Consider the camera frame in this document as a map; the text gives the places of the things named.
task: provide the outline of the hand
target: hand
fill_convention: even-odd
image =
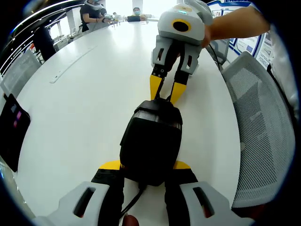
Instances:
[[[139,222],[134,216],[126,215],[123,218],[122,226],[139,226]]]
[[[115,23],[113,20],[110,20],[108,18],[105,18],[105,19],[100,18],[100,19],[98,19],[98,22],[99,23],[102,23],[102,22],[105,22],[105,23],[111,23],[111,22],[113,22],[113,23]]]
[[[211,31],[210,31],[210,27],[205,25],[205,36],[204,36],[204,40],[202,41],[202,48],[205,48],[206,46],[208,46],[210,44],[211,41]]]

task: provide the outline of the human arm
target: human arm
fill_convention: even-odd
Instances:
[[[211,40],[249,38],[269,30],[270,24],[254,7],[239,8],[224,16],[216,17],[212,25],[205,26],[203,47]]]
[[[146,18],[146,16],[144,16],[144,15],[141,15],[141,16],[140,16],[140,21],[147,21],[147,18]]]
[[[86,23],[99,23],[104,21],[105,23],[111,22],[110,19],[103,18],[90,18],[89,13],[83,14],[83,19]]]

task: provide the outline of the chair backrest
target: chair backrest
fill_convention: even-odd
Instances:
[[[223,63],[225,63],[227,60],[229,43],[230,43],[229,39],[214,40],[214,41],[210,42],[210,45],[212,46],[212,48],[214,49],[214,51],[216,53],[218,62],[221,65]],[[213,60],[216,61],[216,57],[215,57],[212,49],[210,48],[210,46],[207,46],[206,49],[209,52],[209,54],[211,55],[211,57],[213,58]]]
[[[247,52],[222,75],[235,108],[241,146],[232,207],[267,203],[281,187],[295,151],[287,105],[271,75]]]
[[[1,83],[1,88],[6,96],[13,94],[17,97],[39,67],[41,67],[41,63],[29,49],[17,58],[5,72]]]

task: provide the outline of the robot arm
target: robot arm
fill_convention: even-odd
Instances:
[[[205,25],[212,23],[209,7],[202,1],[187,1],[164,12],[158,22],[159,35],[152,53],[153,72],[150,76],[151,99],[159,98],[164,78],[167,76],[168,51],[179,49],[181,60],[174,77],[171,95],[173,104],[186,89],[189,75],[198,66],[201,43],[205,36]]]

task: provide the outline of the laptop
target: laptop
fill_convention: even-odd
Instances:
[[[140,16],[128,16],[127,21],[128,22],[139,22],[140,21]]]

